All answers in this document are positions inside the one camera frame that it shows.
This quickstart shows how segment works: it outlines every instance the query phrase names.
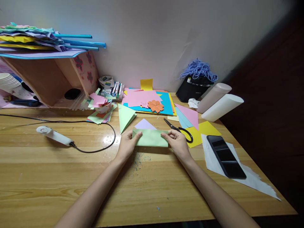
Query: black cable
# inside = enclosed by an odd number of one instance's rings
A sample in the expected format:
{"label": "black cable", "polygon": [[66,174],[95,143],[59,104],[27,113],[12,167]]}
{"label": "black cable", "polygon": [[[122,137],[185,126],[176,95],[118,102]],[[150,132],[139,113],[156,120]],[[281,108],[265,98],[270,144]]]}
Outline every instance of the black cable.
{"label": "black cable", "polygon": [[[25,118],[25,119],[34,119],[34,120],[40,120],[40,121],[44,121],[44,122],[48,122],[48,123],[81,123],[81,122],[84,122],[84,123],[92,123],[92,124],[95,124],[94,122],[88,122],[88,121],[85,121],[85,120],[80,120],[80,121],[65,121],[65,120],[55,120],[55,121],[52,121],[52,120],[43,120],[43,119],[37,119],[37,118],[32,118],[32,117],[24,117],[24,116],[15,116],[15,115],[7,115],[7,114],[0,114],[0,116],[10,116],[10,117],[18,117],[18,118]],[[116,134],[115,134],[115,130],[114,128],[108,124],[108,123],[101,123],[101,124],[106,124],[106,125],[109,125],[113,132],[114,132],[114,140],[113,142],[109,145],[109,146],[106,146],[100,150],[96,150],[96,151],[83,151],[83,150],[80,150],[73,142],[70,143],[71,146],[73,146],[74,148],[76,148],[78,151],[82,152],[82,153],[96,153],[96,152],[100,152],[100,151],[103,151],[105,149],[108,149],[110,146],[112,146],[115,142],[115,139],[116,139]]]}

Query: white cup stack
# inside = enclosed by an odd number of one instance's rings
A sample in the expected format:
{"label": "white cup stack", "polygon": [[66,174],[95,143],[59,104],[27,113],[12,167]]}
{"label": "white cup stack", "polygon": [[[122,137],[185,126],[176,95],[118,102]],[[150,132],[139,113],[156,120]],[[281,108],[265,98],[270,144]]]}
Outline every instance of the white cup stack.
{"label": "white cup stack", "polygon": [[22,87],[18,80],[8,73],[0,73],[0,89],[19,99],[30,99],[33,97],[30,92]]}

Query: smartphone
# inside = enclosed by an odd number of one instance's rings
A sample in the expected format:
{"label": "smartphone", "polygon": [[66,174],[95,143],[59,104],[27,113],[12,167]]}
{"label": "smartphone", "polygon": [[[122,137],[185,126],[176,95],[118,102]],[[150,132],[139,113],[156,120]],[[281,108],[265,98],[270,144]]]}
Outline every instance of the smartphone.
{"label": "smartphone", "polygon": [[247,178],[240,164],[221,136],[207,136],[207,140],[227,177],[233,179]]}

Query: blue yarn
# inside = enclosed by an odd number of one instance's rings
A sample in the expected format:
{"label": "blue yarn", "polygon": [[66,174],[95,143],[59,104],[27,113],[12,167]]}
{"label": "blue yarn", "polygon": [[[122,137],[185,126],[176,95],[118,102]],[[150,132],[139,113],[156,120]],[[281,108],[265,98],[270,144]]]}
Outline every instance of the blue yarn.
{"label": "blue yarn", "polygon": [[188,65],[187,69],[185,69],[185,71],[180,75],[179,79],[187,76],[192,76],[193,79],[206,77],[211,82],[215,82],[219,78],[216,74],[213,74],[210,71],[208,63],[203,63],[198,58]]}

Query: white glue gun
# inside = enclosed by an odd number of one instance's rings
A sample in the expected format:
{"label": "white glue gun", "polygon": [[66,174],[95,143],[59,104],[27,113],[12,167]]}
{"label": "white glue gun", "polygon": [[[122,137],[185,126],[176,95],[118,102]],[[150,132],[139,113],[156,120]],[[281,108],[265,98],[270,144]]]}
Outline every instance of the white glue gun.
{"label": "white glue gun", "polygon": [[65,144],[66,146],[70,146],[70,143],[74,142],[73,140],[69,139],[68,137],[65,137],[64,135],[59,134],[58,132],[56,132],[53,129],[46,127],[46,126],[37,127],[36,131],[38,133],[45,135],[46,137],[49,137],[62,144]]}

